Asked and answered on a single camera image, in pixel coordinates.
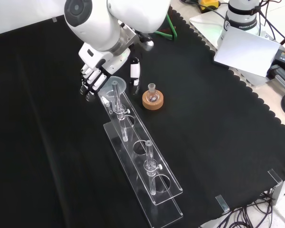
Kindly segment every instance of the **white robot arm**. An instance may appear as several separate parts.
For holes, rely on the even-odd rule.
[[[128,47],[139,42],[135,31],[153,33],[159,28],[169,5],[170,0],[66,1],[66,22],[84,41],[79,51],[85,62],[81,70],[83,94],[88,91],[88,96],[94,95],[106,78],[126,62]]]

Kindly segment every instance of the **metal bracket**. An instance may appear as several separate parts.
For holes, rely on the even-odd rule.
[[[276,181],[276,183],[277,183],[276,186],[278,186],[279,184],[281,184],[283,182],[283,180],[279,177],[279,175],[277,175],[277,173],[273,169],[269,170],[268,173]]]
[[[270,192],[272,197],[272,203],[273,205],[276,205],[284,196],[285,181],[283,182],[283,180],[277,175],[277,173],[273,169],[269,170],[268,173],[276,181],[276,185],[272,188]]]
[[[217,199],[219,205],[222,207],[224,211],[222,215],[226,215],[228,212],[230,212],[230,208],[228,207],[227,203],[225,202],[224,198],[221,195],[218,195],[215,198]]]

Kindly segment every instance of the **acrylic test tube rack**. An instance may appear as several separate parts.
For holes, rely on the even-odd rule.
[[[104,129],[152,228],[183,217],[174,197],[182,188],[125,94],[112,76],[98,95],[111,119]]]

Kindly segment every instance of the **white card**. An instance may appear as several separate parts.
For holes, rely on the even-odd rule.
[[[214,61],[266,77],[279,43],[229,27]]]

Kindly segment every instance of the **black cloth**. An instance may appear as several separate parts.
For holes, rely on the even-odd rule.
[[[164,94],[158,111],[131,97],[182,186],[184,218],[197,227],[255,200],[285,180],[285,126],[173,12],[178,40],[154,35],[151,52],[134,48],[142,90]],[[80,41],[64,18],[0,35],[0,228],[146,228],[144,214],[103,129],[99,101],[79,94]],[[118,72],[127,81],[130,64]]]

